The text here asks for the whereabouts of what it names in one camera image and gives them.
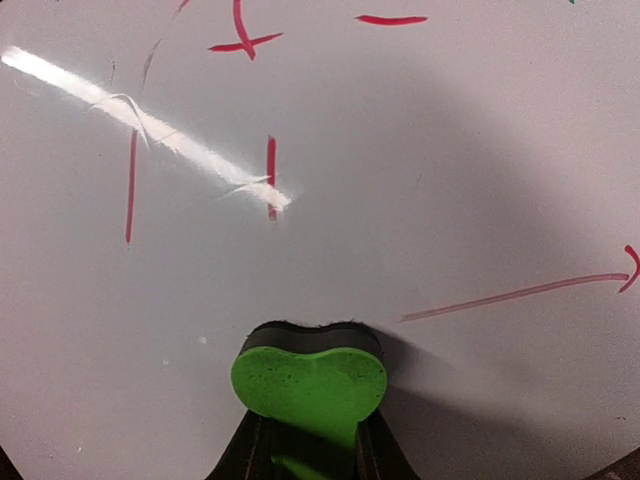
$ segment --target red marker line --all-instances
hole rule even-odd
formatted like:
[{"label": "red marker line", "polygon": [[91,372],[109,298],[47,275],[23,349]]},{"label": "red marker line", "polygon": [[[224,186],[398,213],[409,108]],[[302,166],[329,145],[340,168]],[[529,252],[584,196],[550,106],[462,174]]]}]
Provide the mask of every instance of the red marker line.
[{"label": "red marker line", "polygon": [[529,295],[536,295],[538,293],[549,292],[551,290],[557,290],[559,288],[572,287],[575,285],[582,285],[592,282],[604,282],[604,281],[624,281],[626,282],[618,293],[623,293],[628,290],[631,285],[640,276],[640,258],[635,250],[627,245],[625,247],[631,258],[636,263],[636,271],[630,276],[626,273],[605,273],[600,275],[587,275],[584,277],[570,278],[568,280],[560,280],[557,282],[545,283],[544,285],[538,285],[536,287],[524,288],[522,290],[516,290],[515,292],[503,293],[501,295],[494,295],[493,297],[481,298],[478,300],[472,300],[470,302],[457,303],[455,305],[449,305],[447,307],[434,308],[431,310],[424,310],[422,312],[410,313],[404,315],[401,322],[410,322],[413,320],[421,320],[424,318],[436,317],[438,315],[445,315],[447,313],[459,312],[461,310],[468,310],[470,308],[482,307],[484,305],[491,305],[493,303],[505,302],[507,300],[514,300],[516,298],[528,297]]},{"label": "red marker line", "polygon": [[[253,38],[250,40],[251,45],[254,47],[257,45],[262,45],[263,43],[270,42],[271,40],[275,40],[278,37],[281,37],[284,33],[274,33],[272,35],[266,35],[264,37]],[[211,52],[237,52],[238,50],[244,50],[244,45],[241,43],[228,43],[224,45],[214,45],[213,47],[208,49]]]},{"label": "red marker line", "polygon": [[156,50],[158,50],[158,47],[160,46],[160,42],[162,42],[163,38],[164,37],[161,37],[156,43],[153,44],[153,47],[151,47],[151,50],[149,50],[149,55],[147,56],[147,60],[144,62],[144,67],[142,67],[142,88],[141,88],[141,90],[144,89],[144,85],[147,83],[147,76],[149,75],[149,69],[151,68],[151,62],[153,62],[153,57],[155,57]]},{"label": "red marker line", "polygon": [[428,20],[428,17],[376,17],[373,15],[360,15],[355,18],[363,23],[371,25],[382,25],[385,27],[399,27],[403,25],[413,25]]},{"label": "red marker line", "polygon": [[256,58],[256,51],[251,44],[251,39],[247,34],[247,30],[244,28],[244,22],[242,21],[242,1],[241,0],[233,0],[233,23],[236,26],[236,32],[238,32],[238,37],[240,37],[240,42],[242,42],[242,47],[249,55],[249,58],[253,60]]},{"label": "red marker line", "polygon": [[[267,183],[276,186],[276,139],[269,136],[267,143]],[[278,214],[273,205],[269,204],[269,220],[277,220]]]},{"label": "red marker line", "polygon": [[127,202],[127,225],[124,239],[131,243],[133,234],[133,200],[136,193],[136,152],[138,149],[138,131],[131,132],[131,149],[129,160],[129,200]]},{"label": "red marker line", "polygon": [[180,15],[180,12],[182,12],[182,10],[184,9],[184,7],[187,6],[187,4],[190,2],[191,0],[182,0],[182,3],[180,4],[180,6],[176,9],[175,12],[173,12],[173,18],[171,20],[175,20],[176,17],[178,15]]}]

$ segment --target red arrow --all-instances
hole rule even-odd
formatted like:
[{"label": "red arrow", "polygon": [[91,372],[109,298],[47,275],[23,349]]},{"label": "red arrow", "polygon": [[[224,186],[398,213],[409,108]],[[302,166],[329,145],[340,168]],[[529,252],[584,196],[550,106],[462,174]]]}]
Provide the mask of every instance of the red arrow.
[{"label": "red arrow", "polygon": [[633,285],[640,276],[640,257],[636,251],[630,245],[624,247],[624,251],[627,252],[636,264],[636,270],[632,275],[627,273],[604,273],[599,275],[587,275],[585,277],[569,278],[567,280],[559,280],[557,282],[545,283],[536,287],[524,288],[522,290],[516,290],[515,292],[502,293],[500,295],[494,295],[493,297],[480,298],[478,300],[471,300],[470,302],[457,303],[455,305],[449,305],[447,307],[434,308],[431,310],[423,310],[422,312],[409,313],[404,315],[401,322],[410,322],[414,320],[422,320],[424,318],[436,317],[438,315],[445,315],[447,313],[459,312],[461,310],[468,310],[470,308],[482,307],[484,305],[491,305],[492,303],[505,302],[507,300],[514,300],[516,298],[528,297],[529,295],[536,295],[538,293],[549,292],[551,290],[557,290],[559,288],[573,287],[575,285],[582,285],[583,283],[592,282],[604,282],[604,281],[623,281],[625,284],[618,290],[618,293],[626,292],[631,285]]}]

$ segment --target red marker stroke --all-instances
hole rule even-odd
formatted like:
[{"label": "red marker stroke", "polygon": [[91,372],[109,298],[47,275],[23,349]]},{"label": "red marker stroke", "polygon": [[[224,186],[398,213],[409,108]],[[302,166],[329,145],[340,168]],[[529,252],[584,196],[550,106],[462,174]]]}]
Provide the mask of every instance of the red marker stroke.
[{"label": "red marker stroke", "polygon": [[[266,35],[264,37],[253,38],[249,40],[251,45],[254,47],[257,45],[262,45],[263,43],[270,42],[271,40],[275,40],[278,37],[281,37],[284,33],[274,33],[272,35]],[[244,45],[241,43],[228,43],[224,45],[214,45],[208,49],[211,52],[237,52],[239,50],[244,50]]]},{"label": "red marker stroke", "polygon": [[160,42],[164,37],[159,38],[156,43],[153,44],[151,50],[149,50],[149,54],[147,55],[147,60],[144,62],[144,67],[142,67],[142,87],[140,90],[144,90],[144,86],[147,83],[147,76],[149,76],[149,69],[151,68],[151,62],[153,62],[153,57],[156,56],[156,51],[160,46]]},{"label": "red marker stroke", "polygon": [[236,32],[238,32],[238,37],[240,38],[240,42],[242,43],[242,47],[244,48],[247,55],[251,60],[256,58],[256,51],[251,44],[251,39],[247,34],[247,30],[244,28],[244,22],[242,21],[242,1],[241,0],[233,0],[233,23],[236,26]]},{"label": "red marker stroke", "polygon": [[360,15],[355,18],[363,23],[382,25],[384,27],[400,27],[426,22],[428,17],[376,17],[374,15]]},{"label": "red marker stroke", "polygon": [[127,224],[124,239],[131,243],[133,235],[133,202],[136,194],[136,152],[138,149],[138,130],[131,132],[131,146],[129,150],[129,200],[127,201]]},{"label": "red marker stroke", "polygon": [[[267,143],[267,183],[276,186],[276,139],[269,136]],[[269,220],[277,220],[278,214],[273,205],[269,204]]]},{"label": "red marker stroke", "polygon": [[624,251],[628,253],[636,265],[636,270],[632,275],[626,273],[604,273],[600,275],[587,275],[584,277],[570,278],[567,280],[560,280],[557,282],[545,283],[536,287],[524,288],[522,290],[516,290],[515,292],[503,293],[500,295],[494,295],[493,297],[481,298],[478,300],[472,300],[470,302],[457,303],[455,305],[449,305],[447,307],[434,308],[431,310],[423,310],[421,312],[410,313],[404,315],[401,322],[411,322],[414,320],[421,320],[424,318],[436,317],[438,315],[445,315],[447,313],[459,312],[461,310],[468,310],[471,308],[482,307],[484,305],[491,305],[493,303],[505,302],[507,300],[515,300],[516,298],[528,297],[529,295],[536,295],[538,293],[550,292],[551,290],[557,290],[559,288],[572,287],[575,285],[582,285],[592,282],[605,282],[605,281],[622,281],[626,282],[618,293],[626,292],[631,285],[633,285],[638,277],[640,277],[640,258],[636,251],[630,245],[624,248]]},{"label": "red marker stroke", "polygon": [[176,11],[175,11],[175,12],[173,12],[173,17],[171,18],[171,20],[175,20],[175,19],[176,19],[176,17],[177,17],[178,15],[180,15],[180,12],[182,12],[182,10],[184,9],[184,7],[186,7],[186,6],[189,4],[189,2],[190,2],[190,1],[191,1],[191,0],[182,0],[182,3],[178,6],[178,8],[176,9]]}]

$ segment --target green eraser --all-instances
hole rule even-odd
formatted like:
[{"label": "green eraser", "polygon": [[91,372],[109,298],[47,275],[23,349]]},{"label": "green eraser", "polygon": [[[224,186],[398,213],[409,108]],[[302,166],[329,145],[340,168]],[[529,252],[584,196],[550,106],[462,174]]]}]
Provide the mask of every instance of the green eraser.
[{"label": "green eraser", "polygon": [[387,387],[382,348],[365,325],[308,328],[269,322],[247,338],[231,370],[253,412],[282,425],[272,460],[300,480],[350,479],[358,423]]}]

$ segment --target whiteboard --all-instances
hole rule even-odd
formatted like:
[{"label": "whiteboard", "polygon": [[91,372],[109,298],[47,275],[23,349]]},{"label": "whiteboard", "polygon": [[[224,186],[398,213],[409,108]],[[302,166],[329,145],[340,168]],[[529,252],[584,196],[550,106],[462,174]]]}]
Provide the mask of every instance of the whiteboard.
[{"label": "whiteboard", "polygon": [[636,2],[245,0],[246,37],[232,0],[183,3],[0,5],[0,443],[26,478],[204,478],[273,319],[382,332],[425,478],[638,447]]}]

